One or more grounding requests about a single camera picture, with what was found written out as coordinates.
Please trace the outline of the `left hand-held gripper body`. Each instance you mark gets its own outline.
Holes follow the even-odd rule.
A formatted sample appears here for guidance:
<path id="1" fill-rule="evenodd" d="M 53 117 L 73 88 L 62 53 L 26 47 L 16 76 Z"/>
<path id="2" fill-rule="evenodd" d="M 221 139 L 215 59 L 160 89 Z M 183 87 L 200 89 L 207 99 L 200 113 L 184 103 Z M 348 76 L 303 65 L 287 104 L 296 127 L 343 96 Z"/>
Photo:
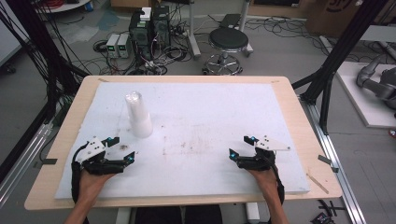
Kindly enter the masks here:
<path id="1" fill-rule="evenodd" d="M 91 175 L 109 175 L 122 173 L 123 160 L 110 161 L 105 158 L 106 149 L 103 140 L 94 137 L 75 153 L 75 162 L 81 165 Z"/>

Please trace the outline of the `sleeved stack of white cups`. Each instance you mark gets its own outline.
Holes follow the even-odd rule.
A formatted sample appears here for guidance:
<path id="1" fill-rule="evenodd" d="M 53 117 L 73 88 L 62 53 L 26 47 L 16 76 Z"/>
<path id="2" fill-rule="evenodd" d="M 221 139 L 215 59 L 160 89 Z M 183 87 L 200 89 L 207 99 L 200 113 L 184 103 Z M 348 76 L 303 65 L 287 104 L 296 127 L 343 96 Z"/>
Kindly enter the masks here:
<path id="1" fill-rule="evenodd" d="M 125 96 L 125 102 L 133 135 L 138 138 L 149 137 L 152 134 L 153 127 L 142 94 L 138 91 L 132 91 Z"/>

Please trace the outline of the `person's left hand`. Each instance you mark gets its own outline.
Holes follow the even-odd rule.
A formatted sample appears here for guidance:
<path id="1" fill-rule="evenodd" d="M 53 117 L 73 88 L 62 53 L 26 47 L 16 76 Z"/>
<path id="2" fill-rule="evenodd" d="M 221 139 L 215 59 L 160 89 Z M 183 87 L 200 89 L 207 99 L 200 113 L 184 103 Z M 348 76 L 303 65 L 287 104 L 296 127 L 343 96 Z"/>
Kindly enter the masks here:
<path id="1" fill-rule="evenodd" d="M 113 176 L 114 174 L 91 175 L 83 170 L 79 183 L 78 204 L 93 206 L 105 183 Z"/>

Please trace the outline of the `person's right hand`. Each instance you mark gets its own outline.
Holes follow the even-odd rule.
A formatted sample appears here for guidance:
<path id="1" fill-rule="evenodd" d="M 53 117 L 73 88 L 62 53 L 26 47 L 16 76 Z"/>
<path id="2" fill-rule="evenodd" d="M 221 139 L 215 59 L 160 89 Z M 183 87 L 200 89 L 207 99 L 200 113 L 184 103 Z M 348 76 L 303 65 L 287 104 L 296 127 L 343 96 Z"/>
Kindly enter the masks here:
<path id="1" fill-rule="evenodd" d="M 255 178 L 265 200 L 278 200 L 276 176 L 272 170 L 248 172 Z"/>

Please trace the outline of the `white table leg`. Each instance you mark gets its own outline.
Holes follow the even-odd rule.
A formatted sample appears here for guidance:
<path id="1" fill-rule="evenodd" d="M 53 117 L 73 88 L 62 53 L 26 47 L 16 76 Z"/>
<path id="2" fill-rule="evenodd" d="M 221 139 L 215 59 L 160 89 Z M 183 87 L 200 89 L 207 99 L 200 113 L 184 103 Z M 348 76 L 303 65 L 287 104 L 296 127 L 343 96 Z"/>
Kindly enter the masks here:
<path id="1" fill-rule="evenodd" d="M 120 207 L 118 209 L 116 224 L 130 224 L 132 209 L 130 207 Z"/>
<path id="2" fill-rule="evenodd" d="M 260 212 L 257 203 L 246 203 L 245 204 L 247 213 L 247 222 L 249 224 L 258 224 L 260 222 Z"/>

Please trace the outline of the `thin wooden stick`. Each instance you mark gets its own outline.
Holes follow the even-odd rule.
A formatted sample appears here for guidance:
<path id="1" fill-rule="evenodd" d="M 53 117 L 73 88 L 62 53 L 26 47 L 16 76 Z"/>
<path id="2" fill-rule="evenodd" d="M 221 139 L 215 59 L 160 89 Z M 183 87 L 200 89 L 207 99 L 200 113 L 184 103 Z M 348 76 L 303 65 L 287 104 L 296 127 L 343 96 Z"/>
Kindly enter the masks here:
<path id="1" fill-rule="evenodd" d="M 306 174 L 307 177 L 313 182 L 315 183 L 322 191 L 324 191 L 326 194 L 329 194 L 330 192 L 317 180 L 315 179 L 312 175 L 310 174 Z"/>

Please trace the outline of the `person's dark trousers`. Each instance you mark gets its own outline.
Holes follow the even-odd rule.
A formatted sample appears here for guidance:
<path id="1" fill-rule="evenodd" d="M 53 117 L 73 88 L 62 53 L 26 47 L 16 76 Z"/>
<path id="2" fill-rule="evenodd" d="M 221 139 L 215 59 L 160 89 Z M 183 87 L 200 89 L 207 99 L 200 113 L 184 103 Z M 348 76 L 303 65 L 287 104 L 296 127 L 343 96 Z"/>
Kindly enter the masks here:
<path id="1" fill-rule="evenodd" d="M 223 224 L 217 204 L 142 207 L 136 210 L 134 224 Z"/>

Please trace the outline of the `grey bench power supply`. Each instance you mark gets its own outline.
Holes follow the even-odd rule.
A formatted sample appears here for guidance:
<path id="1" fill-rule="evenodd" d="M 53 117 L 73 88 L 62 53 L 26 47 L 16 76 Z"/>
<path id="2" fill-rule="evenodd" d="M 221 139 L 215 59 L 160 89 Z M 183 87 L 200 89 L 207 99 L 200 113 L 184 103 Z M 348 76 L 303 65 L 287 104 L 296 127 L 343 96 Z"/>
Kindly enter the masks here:
<path id="1" fill-rule="evenodd" d="M 106 42 L 107 54 L 110 58 L 119 58 L 118 40 L 119 35 L 112 35 Z"/>
<path id="2" fill-rule="evenodd" d="M 129 48 L 129 36 L 127 34 L 121 34 L 118 40 L 118 49 L 121 58 L 128 58 L 130 54 Z"/>

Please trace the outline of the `black round stool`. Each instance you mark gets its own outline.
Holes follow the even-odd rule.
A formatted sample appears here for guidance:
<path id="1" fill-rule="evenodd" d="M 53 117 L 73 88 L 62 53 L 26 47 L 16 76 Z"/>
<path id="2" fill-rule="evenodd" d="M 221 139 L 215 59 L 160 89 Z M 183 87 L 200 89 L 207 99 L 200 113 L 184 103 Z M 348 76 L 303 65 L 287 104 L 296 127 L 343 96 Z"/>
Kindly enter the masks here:
<path id="1" fill-rule="evenodd" d="M 233 53 L 244 51 L 248 47 L 248 37 L 234 28 L 218 28 L 208 37 L 209 45 L 217 49 L 219 54 L 211 55 L 204 63 L 204 75 L 235 76 L 243 71 L 243 67 Z"/>

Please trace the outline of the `black computer tower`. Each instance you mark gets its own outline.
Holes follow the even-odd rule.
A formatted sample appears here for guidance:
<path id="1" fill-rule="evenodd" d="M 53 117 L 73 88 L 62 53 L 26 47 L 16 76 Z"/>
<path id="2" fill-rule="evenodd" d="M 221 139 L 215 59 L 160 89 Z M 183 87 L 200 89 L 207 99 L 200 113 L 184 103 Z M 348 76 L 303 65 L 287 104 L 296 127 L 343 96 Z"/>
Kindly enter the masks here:
<path id="1" fill-rule="evenodd" d="M 152 22 L 142 20 L 141 16 L 145 16 L 142 9 L 138 9 L 133 13 L 129 25 L 129 33 L 133 41 L 134 52 L 138 54 L 138 58 L 151 61 Z"/>
<path id="2" fill-rule="evenodd" d="M 162 48 L 170 45 L 169 6 L 159 6 L 153 9 L 152 21 L 155 39 Z"/>

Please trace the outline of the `white base board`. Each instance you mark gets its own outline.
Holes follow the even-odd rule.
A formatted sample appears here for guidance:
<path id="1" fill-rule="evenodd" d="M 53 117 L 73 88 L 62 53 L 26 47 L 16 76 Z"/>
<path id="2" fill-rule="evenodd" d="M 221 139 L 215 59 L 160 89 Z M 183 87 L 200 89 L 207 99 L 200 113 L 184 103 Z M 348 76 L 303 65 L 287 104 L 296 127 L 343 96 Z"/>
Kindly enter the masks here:
<path id="1" fill-rule="evenodd" d="M 364 66 L 366 63 L 344 62 L 337 76 L 366 127 L 395 129 L 396 111 L 387 107 L 373 92 L 356 84 L 358 73 Z"/>

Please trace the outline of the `black flat device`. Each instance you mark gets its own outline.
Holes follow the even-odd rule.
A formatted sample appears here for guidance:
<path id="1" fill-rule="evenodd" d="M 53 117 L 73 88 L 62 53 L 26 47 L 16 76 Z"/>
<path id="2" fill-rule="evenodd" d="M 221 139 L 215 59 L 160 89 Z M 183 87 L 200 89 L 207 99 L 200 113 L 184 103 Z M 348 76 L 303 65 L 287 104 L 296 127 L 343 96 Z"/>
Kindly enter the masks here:
<path id="1" fill-rule="evenodd" d="M 226 14 L 219 26 L 221 28 L 238 28 L 240 19 L 240 14 Z"/>

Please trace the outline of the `brown cardboard box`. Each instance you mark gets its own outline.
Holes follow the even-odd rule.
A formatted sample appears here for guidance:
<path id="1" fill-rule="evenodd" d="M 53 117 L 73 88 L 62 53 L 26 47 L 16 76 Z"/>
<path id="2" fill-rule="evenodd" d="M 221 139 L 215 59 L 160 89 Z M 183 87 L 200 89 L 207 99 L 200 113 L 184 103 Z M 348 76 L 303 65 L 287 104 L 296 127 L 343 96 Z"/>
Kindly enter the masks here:
<path id="1" fill-rule="evenodd" d="M 339 37 L 365 0 L 314 0 L 307 11 L 305 28 L 311 35 Z"/>

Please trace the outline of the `aluminium rail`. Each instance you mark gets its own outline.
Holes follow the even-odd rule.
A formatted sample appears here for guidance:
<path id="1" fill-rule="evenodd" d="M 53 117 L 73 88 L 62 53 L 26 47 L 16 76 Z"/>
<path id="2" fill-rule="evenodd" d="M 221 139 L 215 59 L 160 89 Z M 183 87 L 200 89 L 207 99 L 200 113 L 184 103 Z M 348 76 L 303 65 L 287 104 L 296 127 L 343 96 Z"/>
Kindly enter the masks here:
<path id="1" fill-rule="evenodd" d="M 343 169 L 342 163 L 338 158 L 332 140 L 322 128 L 319 126 L 319 112 L 315 105 L 309 105 L 304 101 L 300 101 L 303 110 L 310 121 L 314 133 L 322 147 L 326 158 L 330 161 L 332 172 L 335 174 L 342 190 L 342 201 L 352 224 L 367 224 L 365 217 L 361 211 L 359 203 L 354 195 L 353 189 L 349 184 L 347 175 Z"/>
<path id="2" fill-rule="evenodd" d="M 22 148 L 21 155 L 11 167 L 9 173 L 0 184 L 0 209 L 4 207 L 13 190 L 33 162 L 39 150 L 44 146 L 53 129 L 53 124 L 42 124 L 32 137 L 28 138 L 27 145 Z"/>

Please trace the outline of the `black metal frame post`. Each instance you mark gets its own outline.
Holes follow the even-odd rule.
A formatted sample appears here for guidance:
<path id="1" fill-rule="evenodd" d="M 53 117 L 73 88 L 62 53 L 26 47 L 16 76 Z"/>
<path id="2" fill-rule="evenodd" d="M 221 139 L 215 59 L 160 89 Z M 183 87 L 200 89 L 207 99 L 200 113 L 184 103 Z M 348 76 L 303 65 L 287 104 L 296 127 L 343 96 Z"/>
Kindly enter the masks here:
<path id="1" fill-rule="evenodd" d="M 69 63 L 56 47 L 44 22 L 40 20 L 30 0 L 6 0 L 25 32 L 47 62 L 49 85 L 54 89 L 60 84 L 65 94 L 78 91 L 78 77 L 86 77 L 87 72 Z"/>
<path id="2" fill-rule="evenodd" d="M 322 66 L 315 73 L 291 84 L 294 90 L 308 84 L 307 90 L 300 97 L 309 105 L 314 105 L 318 97 L 322 95 L 318 124 L 325 134 L 328 134 L 332 80 L 338 68 L 361 40 L 387 2 L 388 0 L 363 0 L 360 9 L 341 34 Z"/>

